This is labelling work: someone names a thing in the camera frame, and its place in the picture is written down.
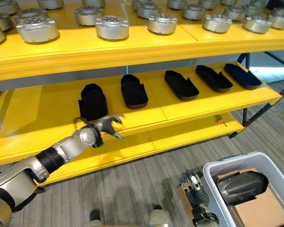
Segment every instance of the gray carpet floor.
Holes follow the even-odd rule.
[[[284,81],[272,86],[281,90]],[[258,109],[248,109],[248,116]],[[233,114],[241,119],[242,111]],[[175,190],[181,172],[252,151],[268,154],[284,174],[284,98],[233,139],[224,136],[50,184],[13,214],[10,226],[80,227],[96,208],[107,225],[147,226],[153,205],[160,204],[176,227],[189,227]]]

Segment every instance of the cardboard box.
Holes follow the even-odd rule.
[[[218,175],[215,181],[234,173],[255,171],[255,168],[231,171],[227,174]],[[270,190],[256,196],[255,200],[241,203],[236,206],[228,206],[235,223],[240,227],[279,227],[284,225],[284,209]]]

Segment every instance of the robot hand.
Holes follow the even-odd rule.
[[[112,122],[122,123],[122,115],[105,116],[76,130],[71,136],[53,144],[35,156],[16,163],[0,174],[0,227],[7,227],[11,213],[23,209],[37,194],[37,184],[43,183],[49,174],[73,160],[85,148],[99,147],[103,144],[101,132],[117,139],[122,136],[115,132]]]

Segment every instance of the metal hub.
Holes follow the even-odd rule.
[[[203,11],[203,8],[198,5],[188,5],[187,9],[191,11]]]
[[[160,22],[168,22],[171,21],[171,16],[165,13],[159,13],[157,16],[155,16],[155,18],[157,18],[157,21]]]
[[[104,16],[96,19],[96,32],[107,40],[126,39],[129,36],[128,21],[117,16]]]
[[[93,14],[93,13],[95,13],[97,10],[98,10],[98,8],[93,7],[93,6],[82,6],[82,7],[80,8],[80,11],[81,11],[82,13],[85,13],[85,14]]]
[[[33,18],[28,18],[23,21],[23,24],[28,25],[28,26],[35,26],[35,25],[40,25],[45,22],[45,18],[43,17],[33,17]]]
[[[239,21],[245,18],[245,11],[242,8],[238,7],[228,7],[225,8],[223,14],[227,16],[229,19]]]
[[[157,5],[154,3],[144,3],[141,5],[141,7],[144,9],[156,9]]]
[[[239,7],[229,7],[228,8],[230,12],[234,13],[244,13],[244,9],[239,8]]]
[[[21,38],[29,43],[41,43],[59,35],[55,21],[45,17],[31,17],[17,25]]]
[[[202,27],[215,33],[226,33],[232,25],[232,20],[222,14],[207,15]]]
[[[12,3],[13,3],[12,0],[0,0],[0,6],[6,6]]]
[[[177,18],[159,13],[155,16],[150,16],[148,19],[148,30],[158,34],[171,34],[174,33],[177,26]]]
[[[263,17],[253,16],[247,17],[242,27],[254,33],[264,34],[269,30],[271,25],[272,23],[265,20]]]
[[[274,8],[270,15],[284,17],[284,8]]]

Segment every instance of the gray plastic bin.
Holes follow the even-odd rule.
[[[284,176],[266,154],[252,152],[245,155],[226,158],[221,161],[210,162],[203,167],[204,176],[201,178],[201,181],[210,198],[209,211],[218,216],[220,220],[219,226],[236,227],[236,224],[213,181],[213,177],[233,170],[252,167],[256,168],[268,178],[271,191],[284,208]]]

